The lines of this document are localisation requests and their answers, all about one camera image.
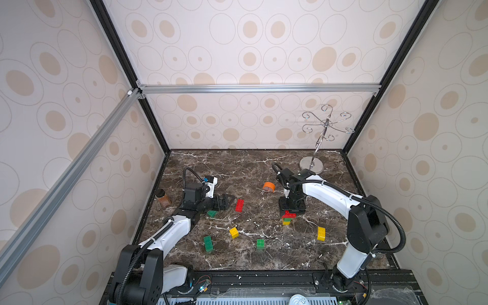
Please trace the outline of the red long lego brick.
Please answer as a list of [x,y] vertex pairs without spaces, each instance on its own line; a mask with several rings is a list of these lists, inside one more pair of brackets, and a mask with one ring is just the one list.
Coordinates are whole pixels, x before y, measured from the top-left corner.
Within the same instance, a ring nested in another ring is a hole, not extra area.
[[243,212],[243,206],[244,206],[245,201],[242,199],[238,199],[235,207],[235,211],[238,213]]
[[294,219],[296,218],[297,214],[296,213],[290,213],[288,210],[286,210],[282,215],[282,219]]

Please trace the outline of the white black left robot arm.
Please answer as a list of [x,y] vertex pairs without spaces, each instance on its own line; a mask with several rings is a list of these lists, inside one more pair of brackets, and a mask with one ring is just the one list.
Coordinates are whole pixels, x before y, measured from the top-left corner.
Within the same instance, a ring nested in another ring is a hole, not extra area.
[[195,292],[193,268],[180,264],[164,266],[164,260],[178,241],[209,211],[227,210],[236,197],[214,193],[215,182],[190,183],[183,190],[182,202],[152,237],[121,251],[109,289],[113,304],[156,304],[173,288]]

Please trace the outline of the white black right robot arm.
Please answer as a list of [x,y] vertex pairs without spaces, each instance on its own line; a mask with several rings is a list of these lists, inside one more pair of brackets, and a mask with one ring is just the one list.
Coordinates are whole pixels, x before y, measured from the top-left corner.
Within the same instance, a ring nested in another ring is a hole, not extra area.
[[[277,181],[284,188],[284,195],[278,201],[283,219],[304,214],[306,198],[312,197],[333,208],[347,220],[346,250],[330,276],[336,291],[346,292],[357,274],[366,269],[374,254],[394,254],[405,247],[407,239],[404,228],[391,213],[382,208],[376,197],[363,197],[348,192],[311,170],[304,169],[295,174],[276,163],[272,168],[277,174]],[[387,221],[397,228],[400,241],[392,249],[380,249],[378,245],[390,232]]]

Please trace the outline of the green long lego brick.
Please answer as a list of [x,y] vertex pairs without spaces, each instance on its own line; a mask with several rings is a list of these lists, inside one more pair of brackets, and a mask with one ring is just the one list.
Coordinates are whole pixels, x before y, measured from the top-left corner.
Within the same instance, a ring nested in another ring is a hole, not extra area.
[[214,211],[214,210],[210,210],[207,212],[207,215],[210,217],[210,218],[213,218],[217,215],[218,211]]
[[211,253],[214,251],[213,241],[211,236],[205,236],[203,239],[205,251]]

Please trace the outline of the brown cup at left wall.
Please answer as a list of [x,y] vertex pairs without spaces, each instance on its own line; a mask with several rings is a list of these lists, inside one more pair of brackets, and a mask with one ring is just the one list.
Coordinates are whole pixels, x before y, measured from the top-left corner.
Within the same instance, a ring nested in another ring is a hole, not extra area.
[[172,204],[172,201],[164,189],[157,189],[155,198],[160,204],[161,208],[167,208]]

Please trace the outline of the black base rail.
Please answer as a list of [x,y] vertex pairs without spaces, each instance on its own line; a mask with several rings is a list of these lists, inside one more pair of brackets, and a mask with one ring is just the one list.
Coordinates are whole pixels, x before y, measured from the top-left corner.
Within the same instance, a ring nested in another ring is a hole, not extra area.
[[310,304],[427,304],[412,271],[360,272],[346,292],[336,291],[323,270],[201,271],[191,287],[173,288],[150,304],[288,304],[300,294]]

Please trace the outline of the aluminium horizontal back rail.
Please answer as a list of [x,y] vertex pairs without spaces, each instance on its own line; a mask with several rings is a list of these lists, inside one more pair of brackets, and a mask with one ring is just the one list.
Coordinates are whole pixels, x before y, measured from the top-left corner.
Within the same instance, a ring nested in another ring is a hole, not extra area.
[[277,94],[277,93],[329,93],[378,92],[379,83],[326,83],[326,84],[260,84],[260,85],[141,85],[148,94]]

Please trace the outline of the aluminium left diagonal rail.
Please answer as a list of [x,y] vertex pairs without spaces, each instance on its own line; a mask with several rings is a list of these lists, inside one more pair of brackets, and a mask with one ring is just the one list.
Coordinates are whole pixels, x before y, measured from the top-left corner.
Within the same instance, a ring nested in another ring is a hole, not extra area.
[[1,285],[5,284],[81,175],[94,160],[103,144],[105,144],[140,95],[141,90],[139,88],[133,88],[130,93],[126,94],[98,131],[95,132],[94,136],[89,139],[75,160],[44,196],[40,204],[17,230],[10,244],[1,253]]

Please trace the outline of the black vertical frame post left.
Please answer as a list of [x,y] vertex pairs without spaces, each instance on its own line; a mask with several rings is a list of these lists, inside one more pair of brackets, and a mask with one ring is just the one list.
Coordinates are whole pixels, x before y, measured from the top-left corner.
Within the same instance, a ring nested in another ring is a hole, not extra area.
[[[91,7],[94,9],[95,15],[97,16],[105,35],[107,36],[108,41],[122,67],[124,75],[126,76],[129,84],[132,88],[141,89],[142,86],[138,83],[138,77],[133,69],[132,63],[128,57],[125,47],[122,44],[121,39],[117,33],[117,30],[109,16],[108,9],[106,8],[104,1],[101,0],[90,0]],[[146,118],[155,133],[156,139],[158,140],[163,152],[167,155],[170,153],[171,149],[169,148],[165,137],[162,134],[161,128],[156,120],[155,114],[152,111],[151,106],[145,96],[139,99],[139,104],[142,107]]]

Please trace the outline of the black vertical frame post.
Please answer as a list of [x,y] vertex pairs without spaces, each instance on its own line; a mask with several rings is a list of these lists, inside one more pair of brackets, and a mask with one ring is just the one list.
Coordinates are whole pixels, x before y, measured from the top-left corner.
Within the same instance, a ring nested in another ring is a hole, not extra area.
[[[133,69],[132,63],[128,57],[125,47],[122,44],[121,39],[117,33],[117,30],[109,16],[108,9],[106,8],[104,1],[101,0],[90,0],[91,7],[94,9],[95,15],[97,16],[105,35],[107,36],[108,41],[122,67],[124,75],[126,76],[129,84],[132,88],[141,89],[142,86],[138,83],[138,77]],[[139,104],[142,107],[146,118],[155,133],[156,139],[158,140],[163,152],[167,155],[170,153],[171,149],[169,148],[165,137],[162,134],[161,128],[156,120],[155,114],[152,111],[151,106],[145,96],[139,99]]]
[[343,155],[347,155],[355,142],[357,141],[361,131],[365,127],[366,123],[372,116],[374,110],[377,108],[382,96],[386,93],[386,90],[390,86],[391,82],[393,81],[395,75],[399,71],[401,65],[404,63],[405,58],[408,56],[410,50],[414,46],[414,43],[418,40],[419,35],[421,34],[422,30],[424,29],[425,25],[429,21],[432,13],[435,11],[436,7],[439,4],[439,0],[427,0],[423,3],[423,6],[419,10],[416,18],[413,20],[412,25],[410,26],[407,34],[405,35],[404,40],[402,41],[399,49],[397,50],[393,60],[391,61],[390,65],[388,66],[385,75],[381,79],[380,82],[380,89],[379,91],[373,95],[365,111],[363,112],[362,116],[360,117],[358,123],[355,126],[355,133],[348,139],[347,143],[345,144],[342,152]]

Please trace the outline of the black vertical frame post right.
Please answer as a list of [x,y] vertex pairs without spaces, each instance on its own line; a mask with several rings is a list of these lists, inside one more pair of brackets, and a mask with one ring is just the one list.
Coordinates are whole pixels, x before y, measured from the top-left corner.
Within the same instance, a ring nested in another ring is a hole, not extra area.
[[423,3],[423,6],[419,10],[416,18],[413,20],[412,25],[410,26],[407,34],[405,35],[404,40],[402,41],[399,49],[397,50],[393,60],[391,61],[390,65],[388,66],[385,75],[381,79],[380,82],[380,89],[379,91],[373,95],[365,111],[363,112],[362,116],[360,117],[358,123],[355,126],[355,133],[348,139],[347,143],[345,144],[342,152],[343,155],[347,155],[355,142],[357,141],[361,131],[365,127],[366,123],[372,116],[374,110],[377,108],[382,96],[386,93],[386,90],[390,86],[391,82],[393,81],[395,75],[399,71],[401,65],[404,63],[405,58],[408,56],[410,50],[414,46],[414,43],[418,40],[419,35],[421,34],[422,30],[424,29],[425,25],[429,21],[432,13],[435,11],[436,7],[439,4],[439,0],[427,0]]

